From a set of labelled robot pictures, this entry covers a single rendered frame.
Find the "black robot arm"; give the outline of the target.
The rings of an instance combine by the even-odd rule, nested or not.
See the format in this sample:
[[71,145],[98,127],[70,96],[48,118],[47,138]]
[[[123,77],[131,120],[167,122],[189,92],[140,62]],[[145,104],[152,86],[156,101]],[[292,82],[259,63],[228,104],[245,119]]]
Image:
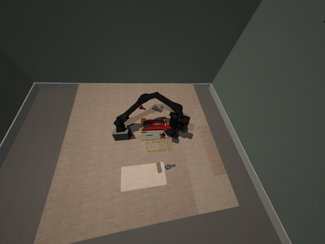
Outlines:
[[125,132],[124,122],[129,119],[129,115],[131,113],[133,113],[139,106],[141,106],[145,102],[149,101],[150,99],[154,99],[154,98],[160,100],[161,102],[163,102],[164,104],[169,106],[174,111],[174,112],[170,112],[169,116],[171,116],[171,121],[173,123],[177,123],[177,125],[175,125],[175,126],[178,129],[181,130],[184,125],[188,126],[190,117],[183,115],[182,105],[172,102],[171,100],[169,100],[166,97],[164,97],[163,95],[161,95],[159,92],[155,92],[155,93],[151,93],[151,94],[142,94],[138,98],[137,102],[131,108],[129,108],[125,113],[123,113],[122,115],[120,115],[116,118],[116,121],[114,122],[114,125],[116,125],[116,132],[117,133]]

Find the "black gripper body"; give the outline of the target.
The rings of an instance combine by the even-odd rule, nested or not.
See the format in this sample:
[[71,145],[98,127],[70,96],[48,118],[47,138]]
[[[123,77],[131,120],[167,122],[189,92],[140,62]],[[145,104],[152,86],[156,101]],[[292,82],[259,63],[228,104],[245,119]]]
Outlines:
[[177,125],[177,123],[173,123],[173,122],[170,120],[170,122],[169,122],[169,126],[171,126],[171,129],[167,129],[167,131],[166,131],[166,134],[167,134],[167,135],[174,136],[174,133],[175,133],[175,131],[174,131],[174,127],[175,127],[175,125]]

